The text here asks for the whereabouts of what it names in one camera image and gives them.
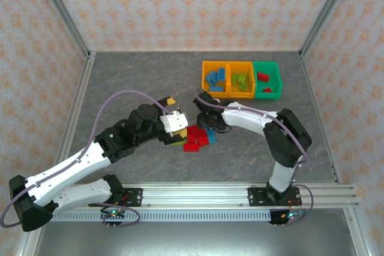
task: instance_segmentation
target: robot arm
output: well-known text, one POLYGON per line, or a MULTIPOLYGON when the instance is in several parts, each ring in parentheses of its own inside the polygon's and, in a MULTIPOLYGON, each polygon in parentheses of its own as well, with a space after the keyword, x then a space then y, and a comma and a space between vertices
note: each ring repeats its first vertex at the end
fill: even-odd
MULTIPOLYGON (((204 102, 219 105, 218 101, 206 92, 201 93, 199 97, 204 102)), ((198 98, 194 100, 194 103, 201 111, 197 116, 198 127, 225 131, 226 127, 237 126, 256 132, 266 138, 272 156, 276 160, 274 171, 267 184, 267 194, 273 203, 278 204, 279 200, 286 195, 295 166, 303 155, 289 135, 284 133, 281 127, 272 119, 267 118, 266 115, 282 121, 307 151, 312 144, 312 139, 293 112, 289 109, 283 109, 280 112, 260 111, 263 115, 258 115, 242 110, 246 106, 237 102, 220 104, 223 106, 222 109, 210 107, 199 101, 198 98)))
MULTIPOLYGON (((159 101, 163 106, 174 102, 169 97, 159 101)), ((114 175, 107 175, 94 183, 68 187, 86 175, 133 154, 137 147, 147 141, 155 138, 164 144, 181 141, 182 136, 173 135, 172 132, 187 126, 186 115, 178 109, 165 115, 156 105, 142 104, 130 113, 128 119, 117 122, 97 135, 82 159, 78 160, 78 157, 83 149, 45 172, 26 179, 21 175, 13 177, 9 181, 11 198, 35 185, 14 203, 23 230, 35 230, 49 222, 53 215, 67 209, 89 203, 113 204, 121 199, 123 187, 114 175), (36 185, 75 160, 77 162, 70 168, 36 185)))

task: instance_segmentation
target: gray floor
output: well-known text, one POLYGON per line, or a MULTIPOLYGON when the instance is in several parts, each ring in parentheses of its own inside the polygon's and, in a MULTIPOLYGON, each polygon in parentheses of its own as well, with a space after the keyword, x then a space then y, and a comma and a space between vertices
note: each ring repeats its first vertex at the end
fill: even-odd
POLYGON ((313 210, 298 225, 267 222, 141 222, 108 229, 101 223, 50 222, 35 256, 351 256, 342 209, 313 210))
MULTIPOLYGON (((296 52, 127 52, 97 53, 76 127, 71 153, 86 143, 98 109, 121 89, 144 91, 156 99, 172 96, 192 124, 198 109, 192 103, 201 86, 203 60, 277 61, 283 81, 280 100, 239 100, 258 109, 292 109, 313 139, 311 161, 300 168, 298 181, 334 181, 309 87, 296 52)), ((132 109, 148 103, 144 97, 121 95, 102 114, 98 132, 127 118, 132 109)), ((135 154, 82 179, 90 182, 115 174, 132 181, 255 181, 266 182, 274 160, 263 137, 240 128, 217 135, 217 143, 199 153, 184 153, 181 146, 146 143, 135 154)))

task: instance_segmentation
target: patterned wall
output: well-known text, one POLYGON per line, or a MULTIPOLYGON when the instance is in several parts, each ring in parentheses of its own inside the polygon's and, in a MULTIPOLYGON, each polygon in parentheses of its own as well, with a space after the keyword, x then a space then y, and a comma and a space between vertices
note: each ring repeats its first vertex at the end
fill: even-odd
MULTIPOLYGON (((0 209, 10 178, 53 164, 83 63, 49 0, 0 0, 0 209)), ((1 255, 14 255, 21 232, 0 228, 1 255)))
POLYGON ((91 50, 299 50, 326 0, 64 0, 91 50))
POLYGON ((340 0, 306 59, 342 178, 384 251, 384 0, 340 0))

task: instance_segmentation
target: orange bin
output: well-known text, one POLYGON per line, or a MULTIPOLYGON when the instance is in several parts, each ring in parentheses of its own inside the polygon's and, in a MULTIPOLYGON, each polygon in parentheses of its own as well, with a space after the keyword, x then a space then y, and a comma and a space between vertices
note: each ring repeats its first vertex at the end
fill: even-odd
POLYGON ((203 61, 202 67, 202 88, 207 91, 213 98, 228 98, 228 91, 230 88, 230 74, 227 61, 203 61), (211 71, 218 71, 219 68, 226 69, 226 79, 223 82, 218 82, 217 86, 223 87, 223 92, 210 92, 209 84, 205 81, 205 77, 211 71))
POLYGON ((228 98, 253 98, 256 90, 256 81, 253 73, 253 65, 251 61, 228 61, 228 71, 229 71, 229 91, 228 98), (247 79, 245 83, 248 88, 246 91, 241 91, 239 85, 231 84, 231 79, 235 73, 247 73, 247 79))

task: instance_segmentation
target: green lego brick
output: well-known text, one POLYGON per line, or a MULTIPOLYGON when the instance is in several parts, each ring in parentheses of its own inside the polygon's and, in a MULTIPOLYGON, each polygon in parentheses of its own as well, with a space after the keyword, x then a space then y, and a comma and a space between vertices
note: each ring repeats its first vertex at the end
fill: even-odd
POLYGON ((247 73, 242 73, 240 74, 238 81, 240 83, 245 83, 246 79, 247 79, 247 73))
POLYGON ((247 88, 248 88, 248 85, 247 85, 247 84, 245 84, 245 83, 240 83, 240 85, 239 85, 239 89, 240 89, 241 91, 246 91, 247 88))
POLYGON ((172 143, 171 146, 182 146, 186 142, 187 142, 187 139, 184 139, 183 141, 172 143))
POLYGON ((239 77, 240 77, 240 73, 235 73, 235 74, 232 76, 232 79, 231 79, 232 85, 235 85, 235 84, 238 82, 239 77))

